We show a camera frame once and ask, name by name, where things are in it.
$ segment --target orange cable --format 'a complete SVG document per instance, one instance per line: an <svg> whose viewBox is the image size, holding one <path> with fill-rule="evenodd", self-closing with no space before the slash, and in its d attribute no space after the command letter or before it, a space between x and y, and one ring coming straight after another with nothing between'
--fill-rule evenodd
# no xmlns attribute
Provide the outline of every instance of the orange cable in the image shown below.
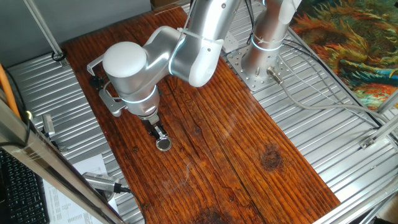
<svg viewBox="0 0 398 224"><path fill-rule="evenodd" d="M2 68L1 63L0 63L0 83L1 83L2 89L4 90L4 92L7 96L8 106L20 119L21 116L19 115L19 111L18 111L17 103L15 102L14 94L12 93L10 83L8 81L6 73L4 72L4 69Z"/></svg>

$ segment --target paper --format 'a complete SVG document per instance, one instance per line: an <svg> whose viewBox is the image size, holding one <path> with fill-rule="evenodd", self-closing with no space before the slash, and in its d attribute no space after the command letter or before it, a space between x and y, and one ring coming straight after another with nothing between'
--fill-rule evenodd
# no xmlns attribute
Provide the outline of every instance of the paper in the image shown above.
<svg viewBox="0 0 398 224"><path fill-rule="evenodd" d="M102 155L91 157L73 165L76 170L83 174L92 172L95 174L108 175ZM50 224L100 224L95 217L82 209L75 202L59 192L51 184L43 180L45 201L49 211ZM116 201L112 198L109 204L119 213Z"/></svg>

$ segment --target wooden table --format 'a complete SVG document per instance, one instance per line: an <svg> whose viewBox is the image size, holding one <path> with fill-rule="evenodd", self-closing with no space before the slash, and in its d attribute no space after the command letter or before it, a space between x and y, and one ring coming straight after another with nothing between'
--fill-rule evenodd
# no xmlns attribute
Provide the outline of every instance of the wooden table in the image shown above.
<svg viewBox="0 0 398 224"><path fill-rule="evenodd" d="M335 195L221 59L204 87L175 77L159 83L159 114L173 141L167 152L156 149L137 116L108 111L88 84L87 64L117 42L143 45L156 28L181 27L186 17L168 6L63 46L147 222L311 223L336 207Z"/></svg>

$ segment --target colorful rug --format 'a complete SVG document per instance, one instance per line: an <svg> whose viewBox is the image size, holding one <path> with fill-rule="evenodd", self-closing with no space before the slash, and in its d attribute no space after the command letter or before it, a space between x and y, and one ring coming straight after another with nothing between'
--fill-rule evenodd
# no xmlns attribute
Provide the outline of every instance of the colorful rug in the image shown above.
<svg viewBox="0 0 398 224"><path fill-rule="evenodd" d="M303 0L291 24L372 110L398 89L395 3L396 0Z"/></svg>

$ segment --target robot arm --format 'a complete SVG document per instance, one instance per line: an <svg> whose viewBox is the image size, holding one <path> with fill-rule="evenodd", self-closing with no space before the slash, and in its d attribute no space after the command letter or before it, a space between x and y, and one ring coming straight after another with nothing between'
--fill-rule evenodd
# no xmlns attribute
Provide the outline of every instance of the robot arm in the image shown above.
<svg viewBox="0 0 398 224"><path fill-rule="evenodd" d="M205 85L215 72L224 38L241 0L196 0L188 29L158 28L141 47L121 42L103 55L103 67L123 102L115 102L102 89L100 96L120 116L126 108L143 120L148 132L157 138L161 151L171 147L159 117L159 91L156 84L168 74L191 86ZM268 0L268 10L256 20L250 50L243 57L245 72L263 74L276 63L279 47L301 0Z"/></svg>

